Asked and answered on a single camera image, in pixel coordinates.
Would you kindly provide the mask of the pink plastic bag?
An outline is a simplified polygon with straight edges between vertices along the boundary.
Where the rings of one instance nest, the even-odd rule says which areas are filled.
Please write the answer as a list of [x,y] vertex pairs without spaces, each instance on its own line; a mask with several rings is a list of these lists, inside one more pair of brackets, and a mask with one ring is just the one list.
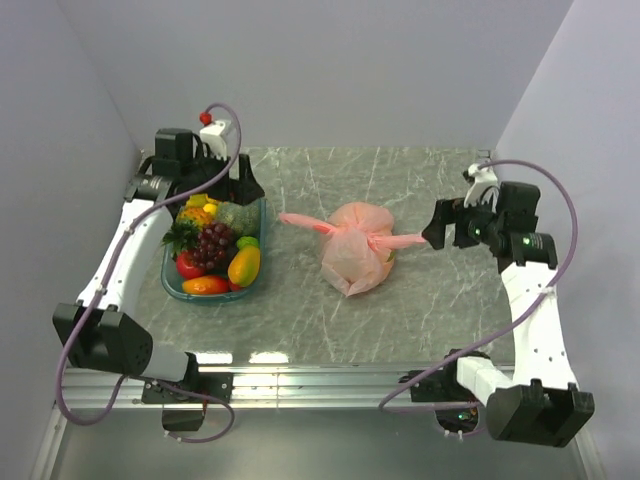
[[320,235],[321,274],[346,297],[382,283],[398,250],[426,242],[419,234],[395,235],[392,213],[364,202],[345,204],[326,221],[296,213],[281,213],[279,220]]

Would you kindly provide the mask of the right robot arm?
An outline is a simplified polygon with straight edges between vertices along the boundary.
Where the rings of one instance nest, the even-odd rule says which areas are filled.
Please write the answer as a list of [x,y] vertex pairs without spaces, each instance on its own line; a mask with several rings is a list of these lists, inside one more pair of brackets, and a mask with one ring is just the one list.
[[439,370],[442,391],[483,405],[495,440],[562,448],[593,416],[595,401],[579,388],[566,353],[552,283],[561,269],[552,236],[536,230],[539,199],[534,185],[504,182],[496,203],[439,200],[422,236],[439,250],[446,227],[453,226],[454,246],[486,245],[496,259],[512,317],[512,375],[477,349],[453,350]]

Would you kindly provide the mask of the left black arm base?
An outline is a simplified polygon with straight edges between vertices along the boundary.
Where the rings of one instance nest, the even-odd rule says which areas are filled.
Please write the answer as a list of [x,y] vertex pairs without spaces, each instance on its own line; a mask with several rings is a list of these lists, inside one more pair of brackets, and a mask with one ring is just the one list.
[[235,412],[231,407],[234,375],[228,372],[199,373],[183,382],[146,380],[141,404],[162,410],[163,429],[175,437],[198,433],[204,426],[209,410],[222,407],[229,416],[219,438],[231,430]]

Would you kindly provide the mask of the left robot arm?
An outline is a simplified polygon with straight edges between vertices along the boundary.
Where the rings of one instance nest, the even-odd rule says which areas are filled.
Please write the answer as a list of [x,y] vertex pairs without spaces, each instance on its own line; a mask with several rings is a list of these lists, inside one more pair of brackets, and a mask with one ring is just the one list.
[[177,401],[201,390],[194,354],[158,344],[134,319],[145,271],[162,237],[189,195],[214,190],[264,207],[263,193],[243,182],[253,173],[249,157],[227,150],[231,126],[218,121],[198,133],[165,128],[155,135],[155,153],[129,181],[116,232],[89,283],[72,303],[56,306],[52,321],[63,345],[56,379],[67,366],[163,381]]

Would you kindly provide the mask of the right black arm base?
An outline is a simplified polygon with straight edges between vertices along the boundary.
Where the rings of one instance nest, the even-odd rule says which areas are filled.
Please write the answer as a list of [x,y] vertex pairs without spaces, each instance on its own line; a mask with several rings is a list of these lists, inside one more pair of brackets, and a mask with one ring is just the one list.
[[439,368],[406,390],[403,388],[404,384],[422,373],[422,370],[410,370],[400,377],[399,388],[393,390],[394,396],[407,390],[412,403],[439,404],[432,412],[444,436],[455,435],[462,441],[484,431],[484,428],[479,426],[481,403],[469,389],[458,383],[455,361]]

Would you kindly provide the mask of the netted cantaloupe melon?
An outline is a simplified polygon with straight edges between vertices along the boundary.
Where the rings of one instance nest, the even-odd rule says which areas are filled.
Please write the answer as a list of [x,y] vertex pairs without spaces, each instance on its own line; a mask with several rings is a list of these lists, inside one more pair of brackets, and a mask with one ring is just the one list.
[[223,202],[217,207],[215,221],[231,228],[237,237],[253,236],[260,230],[261,201],[246,205]]

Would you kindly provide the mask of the small yellow knobbly fruit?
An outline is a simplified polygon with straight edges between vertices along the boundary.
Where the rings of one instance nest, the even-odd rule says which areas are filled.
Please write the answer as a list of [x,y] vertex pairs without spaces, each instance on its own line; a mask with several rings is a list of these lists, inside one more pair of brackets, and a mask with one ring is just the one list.
[[218,210],[219,202],[213,199],[209,199],[203,205],[202,210],[208,215],[215,216]]

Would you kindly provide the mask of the yellow star fruit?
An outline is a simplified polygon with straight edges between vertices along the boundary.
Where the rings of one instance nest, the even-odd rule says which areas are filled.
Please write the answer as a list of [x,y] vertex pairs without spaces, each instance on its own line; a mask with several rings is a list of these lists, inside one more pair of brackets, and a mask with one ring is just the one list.
[[200,208],[202,209],[208,203],[208,197],[206,194],[191,195],[185,203],[186,208]]

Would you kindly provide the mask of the small green fruit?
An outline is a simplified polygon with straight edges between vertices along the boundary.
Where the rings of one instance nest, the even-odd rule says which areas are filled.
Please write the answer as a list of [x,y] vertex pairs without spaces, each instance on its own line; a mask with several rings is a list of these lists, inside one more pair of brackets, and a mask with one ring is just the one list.
[[242,236],[236,241],[236,247],[241,250],[248,246],[253,246],[256,248],[260,247],[260,242],[257,238],[253,236]]

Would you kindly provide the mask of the orange pineapple body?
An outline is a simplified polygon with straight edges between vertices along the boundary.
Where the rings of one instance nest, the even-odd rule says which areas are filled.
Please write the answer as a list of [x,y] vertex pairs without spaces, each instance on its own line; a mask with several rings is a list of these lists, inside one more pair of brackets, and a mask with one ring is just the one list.
[[198,230],[204,229],[213,222],[213,216],[202,207],[183,208],[176,217],[177,224],[189,224]]

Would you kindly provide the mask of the purple grape bunch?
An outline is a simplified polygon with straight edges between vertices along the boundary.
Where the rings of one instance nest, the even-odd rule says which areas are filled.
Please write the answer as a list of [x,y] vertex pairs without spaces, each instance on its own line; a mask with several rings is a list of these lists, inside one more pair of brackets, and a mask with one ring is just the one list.
[[192,251],[194,259],[207,271],[226,268],[231,261],[230,249],[236,234],[226,225],[213,222],[199,234],[198,246]]

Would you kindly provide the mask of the green pineapple crown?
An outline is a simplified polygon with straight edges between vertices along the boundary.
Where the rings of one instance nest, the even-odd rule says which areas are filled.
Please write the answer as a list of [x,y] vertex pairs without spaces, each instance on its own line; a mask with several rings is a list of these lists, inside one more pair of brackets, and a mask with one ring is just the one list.
[[191,251],[198,246],[200,230],[191,221],[175,221],[162,238],[162,245],[175,260],[185,251]]

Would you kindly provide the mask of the orange mango at tray bottom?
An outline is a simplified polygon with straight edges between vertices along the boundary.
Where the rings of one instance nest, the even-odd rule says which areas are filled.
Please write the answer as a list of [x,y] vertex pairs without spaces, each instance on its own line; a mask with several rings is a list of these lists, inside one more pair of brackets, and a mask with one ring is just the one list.
[[261,265],[259,247],[249,245],[241,248],[229,264],[229,280],[239,287],[248,287],[257,278]]

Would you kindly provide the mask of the red apple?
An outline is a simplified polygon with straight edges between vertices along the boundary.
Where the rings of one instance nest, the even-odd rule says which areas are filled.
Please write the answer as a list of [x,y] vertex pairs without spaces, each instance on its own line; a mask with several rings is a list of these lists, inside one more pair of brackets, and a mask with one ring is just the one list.
[[194,259],[191,251],[180,253],[176,257],[175,266],[178,274],[184,280],[199,278],[206,274],[206,269]]

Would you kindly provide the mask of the red orange long fruit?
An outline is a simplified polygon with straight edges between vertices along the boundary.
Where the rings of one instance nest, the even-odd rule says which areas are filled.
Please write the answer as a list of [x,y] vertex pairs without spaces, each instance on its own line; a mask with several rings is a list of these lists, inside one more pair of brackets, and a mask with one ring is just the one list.
[[218,275],[204,275],[186,280],[182,290],[189,295],[220,295],[230,291],[228,280]]

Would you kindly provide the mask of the teal plastic fruit tray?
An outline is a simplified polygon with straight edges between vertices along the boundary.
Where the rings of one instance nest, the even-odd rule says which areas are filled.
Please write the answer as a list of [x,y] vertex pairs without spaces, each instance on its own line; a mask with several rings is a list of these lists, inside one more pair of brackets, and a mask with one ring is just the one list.
[[241,298],[257,283],[266,246],[266,202],[190,196],[163,239],[161,284],[188,303]]

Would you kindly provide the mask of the aluminium mounting rail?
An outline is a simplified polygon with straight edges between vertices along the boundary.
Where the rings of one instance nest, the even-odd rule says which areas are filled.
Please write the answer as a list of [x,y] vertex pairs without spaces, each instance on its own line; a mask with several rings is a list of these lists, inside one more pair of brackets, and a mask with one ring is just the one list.
[[[333,364],[295,366],[291,364],[205,365],[201,373],[228,372],[234,375],[231,406],[241,409],[375,409],[380,401],[399,388],[398,379],[411,364]],[[67,370],[62,393],[74,413],[96,413],[106,406],[119,376],[77,368]],[[123,382],[113,405],[115,409],[148,408],[141,404],[143,380]],[[426,407],[412,403],[406,390],[386,408]]]

